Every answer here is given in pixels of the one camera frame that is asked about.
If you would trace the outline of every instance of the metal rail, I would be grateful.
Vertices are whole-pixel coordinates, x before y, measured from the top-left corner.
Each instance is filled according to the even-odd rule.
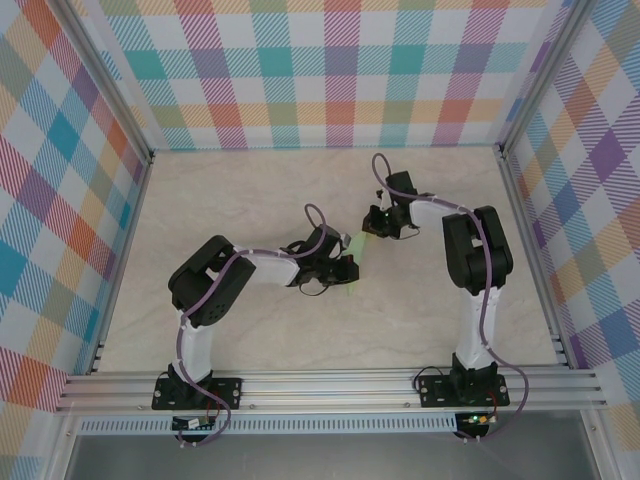
[[[224,414],[212,431],[224,423]],[[78,435],[175,435],[171,416],[82,417]],[[225,435],[313,435],[321,433],[451,433],[458,429],[453,413],[233,415]]]
[[[538,298],[542,305],[542,311],[544,312],[547,325],[549,326],[549,332],[552,336],[551,340],[568,346],[567,350],[563,348],[565,361],[559,363],[568,363],[571,367],[575,368],[577,367],[578,362],[571,350],[571,344],[568,342],[569,335],[565,331],[560,320],[560,313],[554,302],[551,285],[545,273],[544,262],[542,261],[540,249],[536,243],[533,227],[527,218],[524,199],[518,189],[513,168],[505,157],[504,152],[498,146],[494,148],[494,154],[496,156],[498,169],[500,170],[505,190],[507,191],[507,197],[509,198],[513,215],[516,219],[516,225],[520,232],[520,239],[522,240],[527,261],[529,262],[529,269],[531,270],[531,275],[536,285],[536,290],[538,291]]]
[[[526,410],[582,410],[606,406],[595,373],[565,367],[526,367],[531,391]],[[511,406],[522,400],[524,384],[515,372],[501,372]],[[399,413],[474,411],[477,408],[420,407],[410,369],[327,370],[293,372],[217,372],[244,379],[242,402],[235,415]],[[69,377],[58,405],[61,415],[158,415],[151,399],[158,373],[94,374]],[[174,411],[171,415],[202,415],[204,411]]]
[[[531,122],[531,119],[536,113],[540,102],[556,79],[558,72],[569,55],[571,47],[574,45],[578,35],[582,31],[582,27],[589,19],[597,3],[598,0],[579,0],[573,2],[573,6],[567,15],[567,20],[562,30],[549,49],[549,54],[540,67],[535,83],[516,114],[511,130],[509,130],[502,142],[507,154],[515,147],[529,126],[529,122]]]
[[[76,48],[82,64],[91,74],[98,90],[107,100],[115,118],[118,120],[131,145],[136,149],[139,157],[144,158],[147,163],[151,163],[153,148],[147,142],[138,122],[131,113],[127,102],[120,93],[115,80],[109,73],[109,69],[104,64],[87,33],[82,20],[68,0],[48,0],[51,11],[57,17],[60,25],[64,27],[65,33]]]
[[[102,357],[102,351],[104,350],[104,342],[107,339],[109,333],[109,327],[111,326],[111,319],[113,312],[116,308],[116,301],[118,300],[118,294],[120,293],[120,286],[122,285],[122,279],[124,278],[124,271],[129,260],[129,254],[131,253],[131,246],[133,245],[133,237],[135,236],[136,228],[138,227],[138,221],[140,220],[140,214],[142,212],[142,205],[144,204],[144,197],[147,194],[149,182],[151,180],[151,172],[153,171],[153,161],[147,165],[142,174],[142,180],[140,183],[140,191],[138,192],[138,198],[136,200],[133,214],[131,215],[131,221],[127,228],[127,233],[124,239],[118,262],[116,263],[115,274],[113,275],[112,287],[107,297],[107,303],[102,311],[102,318],[99,324],[98,335],[91,343],[91,348],[94,352],[92,357],[86,359],[82,365],[82,371],[95,372],[94,368],[97,368],[96,362],[99,363]]]

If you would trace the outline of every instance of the red wire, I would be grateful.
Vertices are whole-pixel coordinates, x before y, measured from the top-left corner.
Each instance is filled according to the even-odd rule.
[[[487,393],[493,400],[493,413],[491,414],[491,416],[495,417],[495,419],[497,420],[498,419],[498,399],[496,398],[493,392],[489,391]]]

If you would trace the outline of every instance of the robotic arm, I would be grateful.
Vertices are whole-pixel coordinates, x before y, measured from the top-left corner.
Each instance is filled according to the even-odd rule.
[[[283,256],[265,256],[258,251],[237,258],[221,278],[213,295],[192,313],[182,334],[182,366],[192,381],[204,390],[217,392],[232,409],[237,408],[241,379],[215,379],[211,365],[214,326],[229,311],[240,292],[250,284],[270,283],[285,287],[301,287],[316,279],[325,288],[354,282],[359,278],[358,265],[352,255],[342,255],[350,238],[329,226],[325,227],[322,244],[313,253],[300,256],[319,244],[322,228],[314,227],[307,240],[280,249]],[[171,301],[178,312],[195,305],[213,284],[215,278],[236,252],[244,250],[225,237],[212,237],[194,253],[169,280]],[[192,410],[207,408],[208,399],[194,389],[179,368],[176,358],[169,365],[167,378],[156,382],[152,407],[157,410]]]
[[[386,184],[392,191],[418,195],[406,171],[389,175]],[[428,200],[431,196],[433,194],[421,194],[419,197],[425,197],[425,200],[419,200],[394,195],[387,190],[379,191],[378,197],[382,200],[382,205],[371,205],[363,221],[364,231],[381,238],[400,239],[401,232],[407,227],[431,227],[441,231],[444,236],[449,276],[461,289],[463,297],[461,335],[453,354],[448,381],[434,378],[430,385],[422,389],[422,393],[428,395],[421,395],[421,401],[423,405],[425,402],[434,402],[433,405],[424,406],[453,403],[481,405],[486,400],[487,392],[491,392],[501,403],[508,404],[506,389],[501,388],[504,386],[504,378],[497,374],[498,366],[483,346],[479,334],[487,277],[479,233],[469,215],[452,207],[433,203]],[[513,270],[513,258],[496,210],[493,207],[482,207],[476,209],[474,214],[482,223],[491,252],[492,284],[484,332],[489,343],[492,343],[496,307],[506,277]]]

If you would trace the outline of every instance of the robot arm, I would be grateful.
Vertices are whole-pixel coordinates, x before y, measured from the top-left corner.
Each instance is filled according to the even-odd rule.
[[[390,175],[386,183],[391,189],[417,195],[408,172]],[[363,230],[379,237],[401,238],[405,227],[430,227],[443,233],[447,269],[453,283],[461,289],[461,334],[453,354],[449,375],[458,399],[468,403],[483,396],[498,385],[497,364],[484,348],[479,330],[481,309],[486,287],[486,262],[478,231],[467,214],[454,208],[425,200],[409,199],[378,192],[380,207],[372,205],[364,218]],[[492,286],[485,314],[484,332],[489,344],[493,341],[496,308],[506,277],[513,270],[513,258],[493,207],[476,209],[489,243],[492,260]]]
[[[283,254],[303,253],[318,244],[320,227],[314,228],[306,241],[297,241],[282,249]],[[240,292],[249,284],[270,283],[298,287],[317,279],[323,286],[353,282],[359,277],[353,256],[341,255],[349,237],[326,227],[325,239],[312,255],[292,259],[286,256],[265,256],[250,253],[237,259],[222,278],[215,293],[200,309],[190,315],[182,341],[182,361],[188,375],[196,382],[211,376],[211,344],[214,325],[229,311]],[[191,256],[169,280],[172,303],[180,316],[211,287],[215,274],[225,266],[231,256],[243,248],[234,246],[225,237],[217,235]],[[170,376],[186,382],[178,368],[177,359],[169,368]]]

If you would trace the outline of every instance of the grey floor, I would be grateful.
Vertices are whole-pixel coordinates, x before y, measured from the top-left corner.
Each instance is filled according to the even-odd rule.
[[[195,450],[173,437],[81,437],[67,480],[590,480],[580,414],[528,413],[504,435],[228,435]]]

